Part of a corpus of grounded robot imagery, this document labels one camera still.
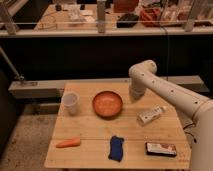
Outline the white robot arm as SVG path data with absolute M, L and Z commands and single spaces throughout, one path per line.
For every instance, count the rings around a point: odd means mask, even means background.
M 146 60 L 130 67 L 129 93 L 140 99 L 150 89 L 186 114 L 196 125 L 197 142 L 192 145 L 190 171 L 213 171 L 213 99 L 155 75 L 157 65 Z

